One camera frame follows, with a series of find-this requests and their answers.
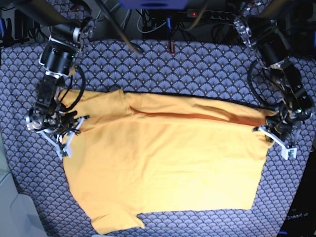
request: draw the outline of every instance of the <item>t-shirt sleeve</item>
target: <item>t-shirt sleeve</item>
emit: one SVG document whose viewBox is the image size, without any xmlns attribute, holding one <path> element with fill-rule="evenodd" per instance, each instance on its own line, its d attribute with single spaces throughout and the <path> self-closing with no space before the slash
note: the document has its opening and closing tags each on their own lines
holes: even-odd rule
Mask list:
<svg viewBox="0 0 316 237">
<path fill-rule="evenodd" d="M 114 204 L 108 215 L 91 219 L 91 224 L 98 234 L 104 235 L 113 231 L 127 230 L 134 227 L 145 228 L 144 223 L 136 214 L 129 213 L 122 207 Z"/>
</svg>

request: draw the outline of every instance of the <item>white object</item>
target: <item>white object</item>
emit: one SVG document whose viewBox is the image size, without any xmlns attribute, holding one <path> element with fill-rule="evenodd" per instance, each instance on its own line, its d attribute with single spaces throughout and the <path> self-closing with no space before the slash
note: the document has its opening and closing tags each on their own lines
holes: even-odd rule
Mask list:
<svg viewBox="0 0 316 237">
<path fill-rule="evenodd" d="M 77 119 L 77 121 L 78 121 L 78 124 L 75 127 L 75 129 L 79 130 L 79 128 L 81 127 L 83 121 L 85 121 L 85 118 L 84 117 L 79 117 Z M 44 132 L 44 130 L 39 131 L 38 133 L 41 134 L 50 144 L 52 144 L 56 148 L 56 153 L 58 154 L 58 157 L 59 157 L 60 160 L 63 160 L 63 157 L 64 157 L 63 154 L 64 153 L 68 157 L 71 157 L 73 151 L 71 149 L 70 143 L 71 143 L 72 139 L 75 136 L 74 132 L 72 132 L 72 131 L 69 132 L 69 137 L 68 137 L 67 142 L 66 142 L 65 146 L 63 147 L 63 149 L 60 149 L 59 145 L 56 142 L 54 142 L 49 136 L 47 136 L 47 134 Z"/>
<path fill-rule="evenodd" d="M 287 147 L 283 141 L 281 141 L 277 136 L 267 131 L 266 127 L 260 126 L 258 127 L 258 131 L 261 131 L 263 134 L 265 134 L 267 137 L 270 137 L 272 140 L 274 140 L 276 143 L 278 143 L 282 147 L 281 155 L 285 160 L 288 160 L 289 158 L 296 158 L 297 148 L 296 147 Z"/>
<path fill-rule="evenodd" d="M 0 236 L 47 237 L 32 199 L 18 194 L 12 174 L 0 182 Z"/>
<path fill-rule="evenodd" d="M 138 21 L 137 21 L 137 29 L 140 33 L 143 33 L 143 34 L 148 34 L 148 33 L 151 33 L 151 32 L 154 32 L 156 30 L 158 30 L 159 28 L 163 27 L 165 24 L 167 24 L 167 22 L 163 22 L 160 26 L 157 26 L 156 28 L 150 30 L 150 31 L 142 31 L 140 28 L 139 28 L 139 22 L 140 22 L 140 19 L 142 18 L 142 16 L 139 16 L 138 18 Z"/>
</svg>

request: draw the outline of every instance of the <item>patterned tablecloth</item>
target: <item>patterned tablecloth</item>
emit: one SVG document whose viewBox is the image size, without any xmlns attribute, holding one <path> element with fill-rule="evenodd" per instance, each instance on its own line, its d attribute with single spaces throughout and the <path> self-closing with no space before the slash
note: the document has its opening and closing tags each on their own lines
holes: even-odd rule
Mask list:
<svg viewBox="0 0 316 237">
<path fill-rule="evenodd" d="M 69 7 L 58 1 L 54 3 L 57 9 Z M 133 92 L 176 93 L 260 106 L 246 82 L 247 70 L 255 59 L 249 49 L 177 42 L 177 53 L 171 56 L 164 41 L 135 42 L 144 49 L 144 55 L 136 55 L 118 41 L 87 44 L 80 62 L 87 79 L 86 89 L 107 92 L 123 88 Z M 43 77 L 43 69 L 38 64 L 43 47 L 42 44 L 25 44 L 2 51 L 0 127 L 7 160 L 18 191 L 33 199 L 49 236 L 90 237 L 95 231 L 69 191 L 62 162 L 50 144 L 40 135 L 30 133 L 25 126 L 24 115 L 34 104 L 36 84 Z M 292 60 L 302 74 L 305 89 L 316 101 L 315 61 Z M 264 80 L 262 72 L 255 70 L 253 80 L 255 88 L 270 103 L 280 98 L 280 94 Z M 78 74 L 75 74 L 74 82 L 74 88 L 79 88 L 81 79 Z M 303 125 L 296 159 L 282 159 L 277 145 L 269 150 L 251 210 L 140 214 L 138 217 L 146 225 L 144 230 L 134 228 L 112 235 L 276 236 L 299 186 L 315 127 L 315 116 Z"/>
</svg>

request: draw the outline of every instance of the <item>blue object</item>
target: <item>blue object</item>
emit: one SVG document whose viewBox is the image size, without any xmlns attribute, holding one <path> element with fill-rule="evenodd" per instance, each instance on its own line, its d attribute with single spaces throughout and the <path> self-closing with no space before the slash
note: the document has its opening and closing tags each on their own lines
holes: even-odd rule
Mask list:
<svg viewBox="0 0 316 237">
<path fill-rule="evenodd" d="M 6 32 L 5 21 L 3 18 L 0 18 L 0 32 L 1 32 L 1 38 L 3 38 Z"/>
<path fill-rule="evenodd" d="M 183 9 L 188 0 L 120 0 L 128 9 Z"/>
<path fill-rule="evenodd" d="M 279 234 L 279 235 L 287 235 L 287 232 L 286 232 L 286 231 L 279 231 L 278 234 Z"/>
<path fill-rule="evenodd" d="M 171 31 L 171 19 L 170 19 L 170 17 L 167 17 L 167 27 L 168 27 L 168 30 Z"/>
<path fill-rule="evenodd" d="M 313 34 L 313 45 L 314 45 L 314 50 L 316 49 L 316 31 L 314 31 L 314 34 Z"/>
</svg>

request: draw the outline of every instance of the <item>yellow t-shirt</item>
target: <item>yellow t-shirt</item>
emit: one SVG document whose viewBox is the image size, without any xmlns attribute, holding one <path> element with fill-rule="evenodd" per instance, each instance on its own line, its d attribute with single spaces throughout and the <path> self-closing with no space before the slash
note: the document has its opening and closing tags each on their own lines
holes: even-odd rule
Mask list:
<svg viewBox="0 0 316 237">
<path fill-rule="evenodd" d="M 251 208 L 271 146 L 252 128 L 271 111 L 122 90 L 86 91 L 76 110 L 90 119 L 64 169 L 98 233 L 144 228 L 139 213 Z"/>
</svg>

